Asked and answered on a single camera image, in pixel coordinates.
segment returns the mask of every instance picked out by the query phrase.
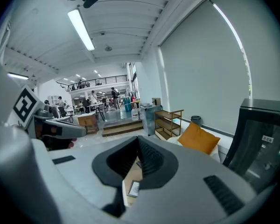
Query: fluorescent light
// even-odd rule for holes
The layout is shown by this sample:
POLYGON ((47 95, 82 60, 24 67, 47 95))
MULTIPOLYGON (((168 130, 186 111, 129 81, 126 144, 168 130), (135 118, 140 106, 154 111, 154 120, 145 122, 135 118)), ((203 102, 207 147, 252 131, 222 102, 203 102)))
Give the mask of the fluorescent light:
POLYGON ((243 47, 243 44, 242 44, 242 42, 241 42, 241 40, 240 40, 236 30, 234 29, 233 25, 231 24, 231 22, 228 20, 228 18, 225 16, 225 14, 221 11, 221 9, 215 3, 213 3, 213 6, 221 14, 221 16, 224 18, 225 22, 228 24, 228 26, 231 29, 233 35, 235 36, 235 39, 238 42, 238 46, 239 46, 240 50, 242 51, 242 54, 243 54, 243 57, 244 57, 244 62, 245 62, 245 65, 246 65, 247 71, 248 71, 249 98, 252 98, 252 78, 251 78, 250 66, 249 66, 249 62, 248 62, 246 51, 245 51, 245 49, 243 47))
POLYGON ((215 7, 215 9, 221 14, 221 16, 224 18, 224 20, 227 22, 228 26, 230 27, 230 29, 232 30, 235 38, 237 39, 238 45, 239 47, 242 49, 243 48, 243 44, 236 32, 236 30, 234 29, 233 25, 230 23, 230 21, 228 20, 228 18, 225 16, 225 14, 221 11, 221 9, 216 5, 213 4, 213 6, 215 7))
POLYGON ((79 9, 69 12, 67 15, 69 16, 71 23, 74 25, 87 50, 94 50, 94 46, 87 33, 79 9))
POLYGON ((29 79, 29 77, 27 77, 27 76, 18 75, 18 74, 14 74, 14 73, 11 73, 11 72, 9 72, 7 75, 9 77, 19 78, 19 79, 23 79, 23 80, 28 80, 29 79))

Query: table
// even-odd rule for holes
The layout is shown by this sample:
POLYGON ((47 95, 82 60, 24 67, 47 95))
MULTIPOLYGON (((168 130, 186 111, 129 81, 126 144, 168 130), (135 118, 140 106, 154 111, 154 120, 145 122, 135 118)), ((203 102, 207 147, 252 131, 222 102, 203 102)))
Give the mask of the table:
POLYGON ((98 120, 98 112, 99 112, 100 115, 101 115, 101 117, 102 117, 102 119, 103 119, 103 121, 104 121, 104 120, 105 120, 105 117, 104 117, 103 113, 101 112, 101 110, 99 109, 99 107, 100 107, 101 105, 104 105, 104 103, 89 105, 89 106, 87 106, 87 107, 95 107, 95 108, 96 108, 96 109, 95 109, 95 117, 96 117, 96 119, 98 120))

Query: staircase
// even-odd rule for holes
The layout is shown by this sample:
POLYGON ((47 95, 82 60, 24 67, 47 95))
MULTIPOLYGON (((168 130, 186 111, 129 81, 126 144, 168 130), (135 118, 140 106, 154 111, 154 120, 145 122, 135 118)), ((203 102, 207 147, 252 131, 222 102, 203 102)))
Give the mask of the staircase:
POLYGON ((105 125, 102 136, 108 137, 117 134, 132 132, 140 129, 143 129, 141 119, 137 121, 124 120, 113 124, 105 125))

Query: plastic bottle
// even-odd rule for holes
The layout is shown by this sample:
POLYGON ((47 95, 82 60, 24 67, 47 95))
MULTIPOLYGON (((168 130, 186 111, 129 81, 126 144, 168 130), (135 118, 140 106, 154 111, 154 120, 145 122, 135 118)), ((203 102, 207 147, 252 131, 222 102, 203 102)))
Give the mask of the plastic bottle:
POLYGON ((134 107, 132 109, 132 121, 137 121, 139 120, 139 115, 137 109, 134 107))

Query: orange cushion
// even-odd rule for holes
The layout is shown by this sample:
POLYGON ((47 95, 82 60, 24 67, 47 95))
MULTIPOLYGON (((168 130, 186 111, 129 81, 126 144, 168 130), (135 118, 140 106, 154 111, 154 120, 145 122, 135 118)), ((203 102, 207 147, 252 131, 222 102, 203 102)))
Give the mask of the orange cushion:
POLYGON ((220 138, 204 131, 194 122, 191 122, 178 141, 185 147, 190 147, 210 155, 220 138))

